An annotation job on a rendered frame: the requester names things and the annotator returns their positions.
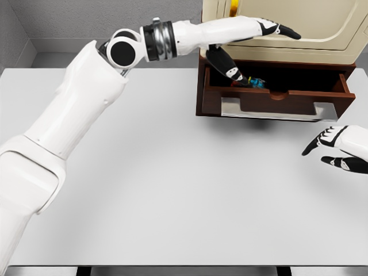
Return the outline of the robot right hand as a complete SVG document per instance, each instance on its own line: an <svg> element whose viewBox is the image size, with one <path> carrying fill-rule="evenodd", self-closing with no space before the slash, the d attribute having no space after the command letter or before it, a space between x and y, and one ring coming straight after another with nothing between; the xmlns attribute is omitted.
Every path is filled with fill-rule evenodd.
<svg viewBox="0 0 368 276"><path fill-rule="evenodd" d="M358 125L331 126L320 132L303 150L308 155L319 146L337 148L345 158L323 156L321 161L344 171L368 175L368 129Z"/></svg>

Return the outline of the small colourful switch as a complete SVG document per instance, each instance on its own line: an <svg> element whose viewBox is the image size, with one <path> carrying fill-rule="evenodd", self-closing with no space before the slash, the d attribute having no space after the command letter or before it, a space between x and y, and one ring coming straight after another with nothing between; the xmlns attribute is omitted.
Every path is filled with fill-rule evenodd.
<svg viewBox="0 0 368 276"><path fill-rule="evenodd" d="M252 88L252 89L265 89L266 88L266 82L259 78L243 78L239 82L234 80L231 83L231 87L245 87L245 88Z"/></svg>

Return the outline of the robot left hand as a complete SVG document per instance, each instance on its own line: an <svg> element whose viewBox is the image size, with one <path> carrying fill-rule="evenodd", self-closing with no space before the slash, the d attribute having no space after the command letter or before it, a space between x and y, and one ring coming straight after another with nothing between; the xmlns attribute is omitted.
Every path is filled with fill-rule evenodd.
<svg viewBox="0 0 368 276"><path fill-rule="evenodd" d="M208 21L199 25L204 35L207 61L221 74L233 81L240 81L244 76L230 55L221 47L223 44L253 39L271 34L284 35L299 40L301 35L287 26L264 18L246 16L228 17Z"/></svg>

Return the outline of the beige cabinet with brown base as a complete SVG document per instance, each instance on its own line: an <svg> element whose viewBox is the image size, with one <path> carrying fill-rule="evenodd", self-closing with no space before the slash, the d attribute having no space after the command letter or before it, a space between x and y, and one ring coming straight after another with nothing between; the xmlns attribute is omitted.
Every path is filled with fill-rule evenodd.
<svg viewBox="0 0 368 276"><path fill-rule="evenodd" d="M231 0L203 0L202 20L229 16ZM368 43L368 0L239 0L237 16L266 18L286 25L301 35L299 40L285 36L265 36L224 45L238 67L332 67L355 66ZM201 114L204 69L211 66L201 51L198 68L196 114ZM240 99L222 98L221 114L216 117L267 118L295 121L336 121L332 103L315 102L312 115L244 112Z"/></svg>

